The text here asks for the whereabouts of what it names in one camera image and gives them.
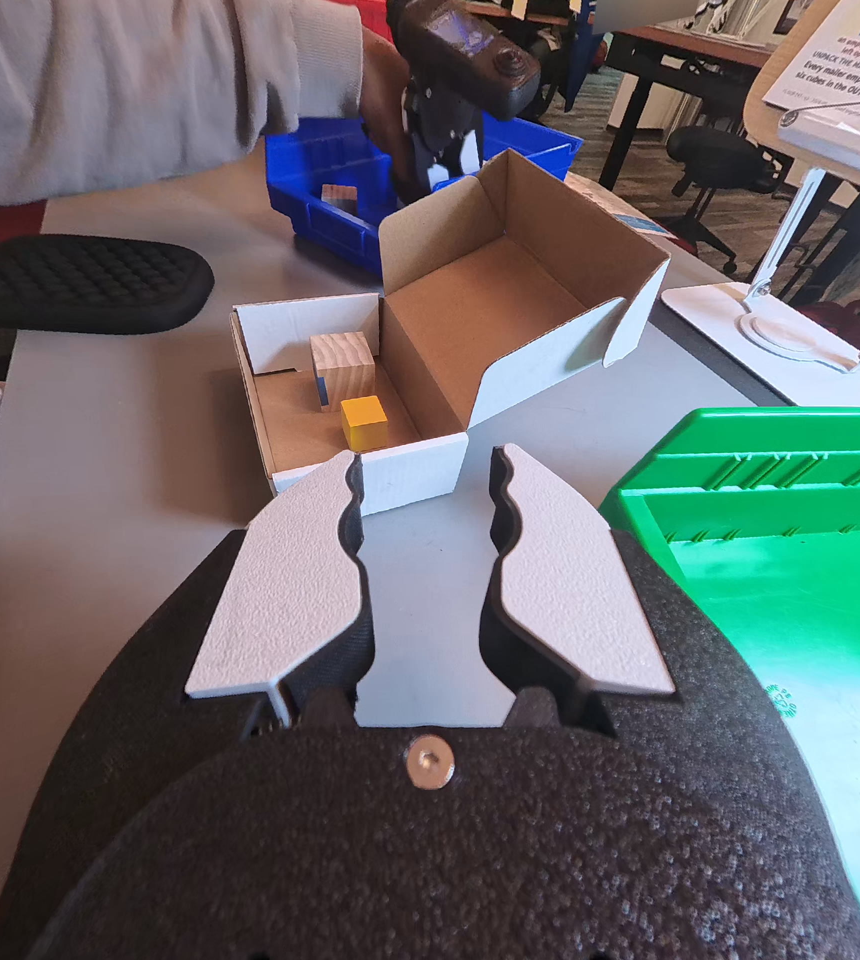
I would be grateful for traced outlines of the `small yellow cube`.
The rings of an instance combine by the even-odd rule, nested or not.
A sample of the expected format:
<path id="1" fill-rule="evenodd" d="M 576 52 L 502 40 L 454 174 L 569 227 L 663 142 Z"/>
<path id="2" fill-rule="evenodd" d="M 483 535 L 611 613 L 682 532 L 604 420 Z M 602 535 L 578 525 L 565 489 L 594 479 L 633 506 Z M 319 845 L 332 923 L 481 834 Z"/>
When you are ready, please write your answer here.
<path id="1" fill-rule="evenodd" d="M 342 400 L 340 423 L 347 446 L 354 453 L 384 450 L 389 445 L 388 416 L 375 394 Z"/>

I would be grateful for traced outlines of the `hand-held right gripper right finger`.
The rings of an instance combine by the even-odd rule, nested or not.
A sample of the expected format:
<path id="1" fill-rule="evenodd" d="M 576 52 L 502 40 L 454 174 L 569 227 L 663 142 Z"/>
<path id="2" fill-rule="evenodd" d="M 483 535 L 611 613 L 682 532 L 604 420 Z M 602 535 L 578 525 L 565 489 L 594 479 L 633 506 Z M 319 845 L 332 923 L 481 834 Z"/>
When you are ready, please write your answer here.
<path id="1" fill-rule="evenodd" d="M 492 450 L 496 549 L 479 649 L 510 691 L 547 691 L 560 721 L 616 728 L 603 694 L 671 697 L 676 685 L 609 523 L 515 443 Z"/>

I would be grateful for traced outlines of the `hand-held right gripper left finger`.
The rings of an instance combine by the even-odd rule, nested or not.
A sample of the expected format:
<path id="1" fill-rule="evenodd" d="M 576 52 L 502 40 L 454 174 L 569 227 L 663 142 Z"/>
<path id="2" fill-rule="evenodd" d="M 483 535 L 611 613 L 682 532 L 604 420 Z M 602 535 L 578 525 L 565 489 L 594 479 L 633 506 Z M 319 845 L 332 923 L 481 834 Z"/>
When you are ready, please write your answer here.
<path id="1" fill-rule="evenodd" d="M 345 450 L 280 493 L 247 526 L 184 691 L 263 693 L 295 726 L 311 695 L 356 686 L 376 655 L 364 534 L 363 464 Z"/>

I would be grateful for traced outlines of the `blue plastic bin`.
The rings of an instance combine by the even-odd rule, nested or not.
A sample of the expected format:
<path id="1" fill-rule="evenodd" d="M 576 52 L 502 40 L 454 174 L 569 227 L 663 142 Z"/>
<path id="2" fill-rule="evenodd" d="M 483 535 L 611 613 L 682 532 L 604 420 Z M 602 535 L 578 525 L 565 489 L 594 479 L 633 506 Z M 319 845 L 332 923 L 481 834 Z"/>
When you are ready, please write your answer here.
<path id="1" fill-rule="evenodd" d="M 506 150 L 564 180 L 583 140 L 520 118 L 484 114 L 484 162 Z M 290 219 L 293 233 L 381 279 L 378 227 L 398 209 L 390 157 L 377 150 L 359 122 L 308 118 L 290 134 L 265 138 L 268 198 Z M 352 217 L 321 201 L 323 184 L 356 186 Z"/>

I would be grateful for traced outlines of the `dark red bag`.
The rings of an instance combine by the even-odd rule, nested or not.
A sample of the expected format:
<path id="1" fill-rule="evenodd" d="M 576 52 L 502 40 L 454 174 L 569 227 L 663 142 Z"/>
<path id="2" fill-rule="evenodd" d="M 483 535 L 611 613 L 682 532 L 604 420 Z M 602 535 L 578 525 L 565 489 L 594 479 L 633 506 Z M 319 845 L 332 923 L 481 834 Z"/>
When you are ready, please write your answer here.
<path id="1" fill-rule="evenodd" d="M 799 313 L 860 351 L 860 299 L 842 305 L 821 301 L 796 307 Z"/>

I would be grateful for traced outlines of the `green plastic bin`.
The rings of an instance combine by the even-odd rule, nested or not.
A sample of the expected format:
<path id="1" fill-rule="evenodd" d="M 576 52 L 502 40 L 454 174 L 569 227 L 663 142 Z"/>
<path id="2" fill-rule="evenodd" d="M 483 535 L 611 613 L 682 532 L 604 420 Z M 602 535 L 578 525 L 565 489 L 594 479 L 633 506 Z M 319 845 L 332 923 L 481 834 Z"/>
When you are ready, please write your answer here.
<path id="1" fill-rule="evenodd" d="M 860 408 L 696 410 L 599 511 L 747 662 L 860 901 Z"/>

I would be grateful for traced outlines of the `light wooden table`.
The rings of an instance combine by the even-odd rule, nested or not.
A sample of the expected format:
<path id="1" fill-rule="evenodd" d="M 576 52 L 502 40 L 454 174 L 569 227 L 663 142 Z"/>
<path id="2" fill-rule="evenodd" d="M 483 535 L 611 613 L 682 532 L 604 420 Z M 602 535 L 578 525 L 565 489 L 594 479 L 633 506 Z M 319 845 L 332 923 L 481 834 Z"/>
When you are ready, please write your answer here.
<path id="1" fill-rule="evenodd" d="M 860 171 L 855 167 L 782 142 L 778 127 L 783 114 L 776 106 L 764 102 L 763 99 L 838 4 L 838 1 L 814 1 L 803 12 L 793 30 L 772 52 L 753 82 L 745 103 L 743 121 L 752 140 L 760 146 L 791 156 L 795 162 L 802 165 L 804 173 L 810 168 L 817 168 L 824 171 L 824 184 L 833 177 L 841 183 L 848 182 L 853 187 L 860 187 Z"/>

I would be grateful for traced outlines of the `printed paper sheet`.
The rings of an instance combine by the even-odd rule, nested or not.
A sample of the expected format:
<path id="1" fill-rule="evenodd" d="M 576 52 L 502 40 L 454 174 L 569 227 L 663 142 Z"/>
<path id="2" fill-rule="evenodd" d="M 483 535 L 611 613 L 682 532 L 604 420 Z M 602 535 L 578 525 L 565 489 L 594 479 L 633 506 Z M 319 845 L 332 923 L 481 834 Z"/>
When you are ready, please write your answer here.
<path id="1" fill-rule="evenodd" d="M 782 110 L 860 103 L 860 1 L 796 2 L 760 98 Z"/>

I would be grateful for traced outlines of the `white desk stand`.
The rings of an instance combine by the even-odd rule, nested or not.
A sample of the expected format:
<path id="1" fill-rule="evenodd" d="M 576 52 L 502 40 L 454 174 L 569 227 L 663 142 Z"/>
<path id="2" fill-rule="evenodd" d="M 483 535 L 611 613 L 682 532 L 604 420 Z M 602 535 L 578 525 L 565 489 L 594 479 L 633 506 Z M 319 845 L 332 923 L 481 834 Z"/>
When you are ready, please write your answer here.
<path id="1" fill-rule="evenodd" d="M 860 171 L 860 102 L 783 110 L 777 136 Z M 804 173 L 751 282 L 690 286 L 661 295 L 677 317 L 777 394 L 798 406 L 860 406 L 860 350 L 771 294 L 781 257 L 822 185 Z"/>

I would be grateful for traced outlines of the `dark office desk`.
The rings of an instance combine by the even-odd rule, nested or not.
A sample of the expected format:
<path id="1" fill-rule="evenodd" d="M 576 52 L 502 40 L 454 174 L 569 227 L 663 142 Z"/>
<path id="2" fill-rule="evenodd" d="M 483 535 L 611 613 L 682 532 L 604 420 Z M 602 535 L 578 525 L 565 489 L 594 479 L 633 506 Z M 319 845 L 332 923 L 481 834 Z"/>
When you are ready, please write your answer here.
<path id="1" fill-rule="evenodd" d="M 698 98 L 739 130 L 751 86 L 772 54 L 765 46 L 716 34 L 667 27 L 617 31 L 604 63 L 635 77 L 636 84 L 616 128 L 599 185 L 614 190 L 654 85 Z"/>

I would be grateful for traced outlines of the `person's left hand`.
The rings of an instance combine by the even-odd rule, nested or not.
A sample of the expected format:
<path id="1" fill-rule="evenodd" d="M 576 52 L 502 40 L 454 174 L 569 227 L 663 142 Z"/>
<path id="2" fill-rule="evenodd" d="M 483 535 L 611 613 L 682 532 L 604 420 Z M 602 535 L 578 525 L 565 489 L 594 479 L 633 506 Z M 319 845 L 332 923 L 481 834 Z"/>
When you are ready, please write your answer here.
<path id="1" fill-rule="evenodd" d="M 390 158 L 391 177 L 400 202 L 419 196 L 413 142 L 403 123 L 403 98 L 410 68 L 397 48 L 364 28 L 359 114 L 376 149 Z"/>

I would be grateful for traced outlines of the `white cardboard box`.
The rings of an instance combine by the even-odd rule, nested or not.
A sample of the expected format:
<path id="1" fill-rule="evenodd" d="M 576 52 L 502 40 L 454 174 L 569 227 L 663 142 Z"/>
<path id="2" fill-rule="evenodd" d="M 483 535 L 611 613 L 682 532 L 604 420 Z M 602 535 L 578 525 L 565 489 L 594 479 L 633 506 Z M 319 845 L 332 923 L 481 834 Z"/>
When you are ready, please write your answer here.
<path id="1" fill-rule="evenodd" d="M 347 448 L 310 338 L 360 330 L 388 447 L 362 456 L 364 515 L 453 492 L 469 430 L 640 342 L 667 253 L 505 150 L 389 215 L 384 293 L 234 307 L 230 325 L 275 494 Z"/>

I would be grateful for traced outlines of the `large plain wooden cube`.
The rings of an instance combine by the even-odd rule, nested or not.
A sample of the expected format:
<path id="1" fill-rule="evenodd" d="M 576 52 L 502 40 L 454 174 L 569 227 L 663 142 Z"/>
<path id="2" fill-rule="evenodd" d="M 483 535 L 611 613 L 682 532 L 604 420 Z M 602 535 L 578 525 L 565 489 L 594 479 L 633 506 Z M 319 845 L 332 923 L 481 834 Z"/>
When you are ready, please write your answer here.
<path id="1" fill-rule="evenodd" d="M 323 412 L 339 412 L 343 401 L 376 395 L 376 364 L 364 332 L 312 335 L 309 348 Z"/>

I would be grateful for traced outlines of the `black office chair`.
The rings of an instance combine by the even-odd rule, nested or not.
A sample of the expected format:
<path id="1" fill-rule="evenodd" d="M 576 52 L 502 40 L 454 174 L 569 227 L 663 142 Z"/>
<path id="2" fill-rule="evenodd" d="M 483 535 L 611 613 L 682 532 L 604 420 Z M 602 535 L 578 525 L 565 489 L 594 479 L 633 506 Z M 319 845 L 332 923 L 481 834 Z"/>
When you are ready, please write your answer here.
<path id="1" fill-rule="evenodd" d="M 666 153 L 683 167 L 673 195 L 682 197 L 689 186 L 698 187 L 700 192 L 683 215 L 663 221 L 664 228 L 693 250 L 703 242 L 723 254 L 726 261 L 722 271 L 731 277 L 736 272 L 736 253 L 702 222 L 712 195 L 733 189 L 772 195 L 784 183 L 793 159 L 714 126 L 674 130 L 667 139 Z"/>

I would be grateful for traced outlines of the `person's left forearm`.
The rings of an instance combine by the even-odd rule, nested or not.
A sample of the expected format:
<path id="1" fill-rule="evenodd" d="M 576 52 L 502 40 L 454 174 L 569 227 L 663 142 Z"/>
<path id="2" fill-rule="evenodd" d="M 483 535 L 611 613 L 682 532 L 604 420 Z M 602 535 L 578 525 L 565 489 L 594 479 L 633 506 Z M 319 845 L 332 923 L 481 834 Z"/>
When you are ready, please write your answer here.
<path id="1" fill-rule="evenodd" d="M 353 6 L 0 2 L 0 207 L 236 162 L 356 114 L 362 79 Z"/>

